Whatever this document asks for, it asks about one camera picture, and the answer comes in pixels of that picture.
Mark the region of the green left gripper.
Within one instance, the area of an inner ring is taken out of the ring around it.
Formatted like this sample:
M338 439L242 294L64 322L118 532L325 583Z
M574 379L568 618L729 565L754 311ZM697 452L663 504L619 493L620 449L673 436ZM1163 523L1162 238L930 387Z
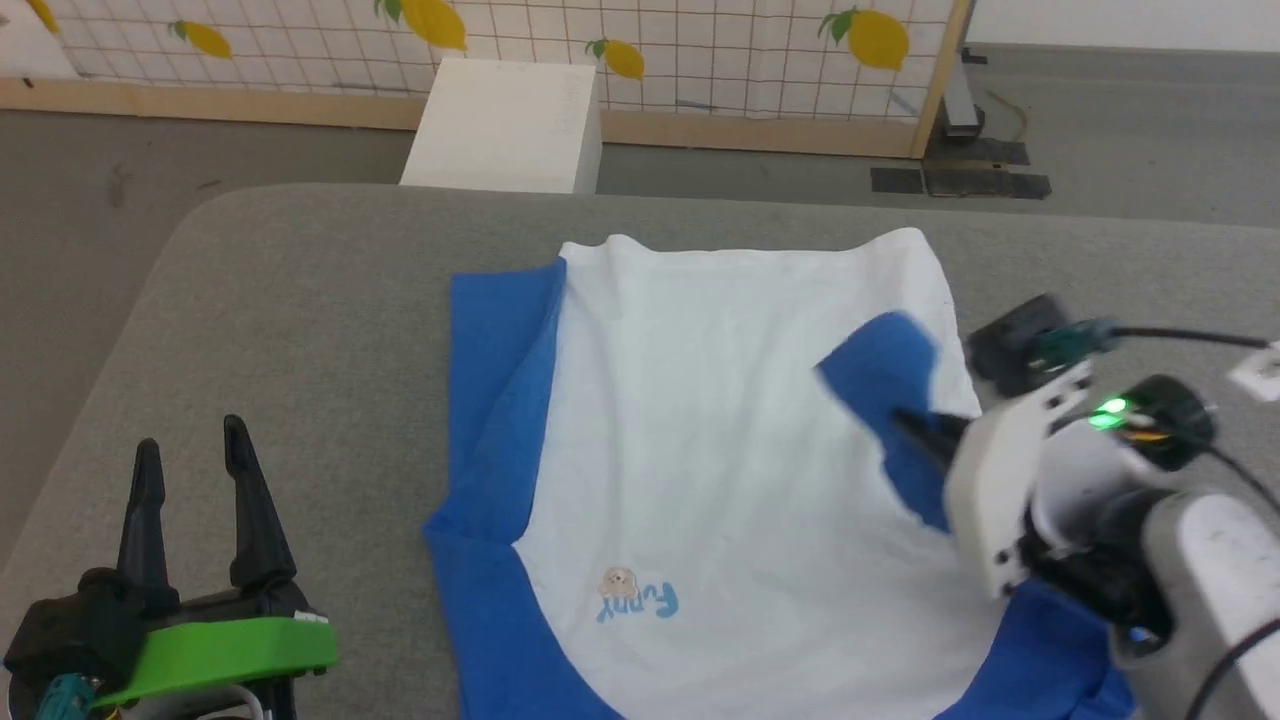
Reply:
M223 420L225 469L236 488L233 589L186 601L170 584L163 534L166 491L159 445L138 442L116 570L146 618L146 635L128 682L99 692L93 710L224 685L244 685L266 710L293 719L293 682L338 662L329 619L296 584L297 566L253 441L243 419Z

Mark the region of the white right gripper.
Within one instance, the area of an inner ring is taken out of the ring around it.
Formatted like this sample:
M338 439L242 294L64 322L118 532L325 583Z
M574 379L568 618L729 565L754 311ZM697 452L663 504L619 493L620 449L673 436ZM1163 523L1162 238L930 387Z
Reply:
M1078 363L974 421L895 407L888 468L948 471L943 505L965 571L991 598L1052 560L1084 550L1112 502L1162 489L1219 434L1215 410L1189 386L1152 375L1092 402L1093 365Z

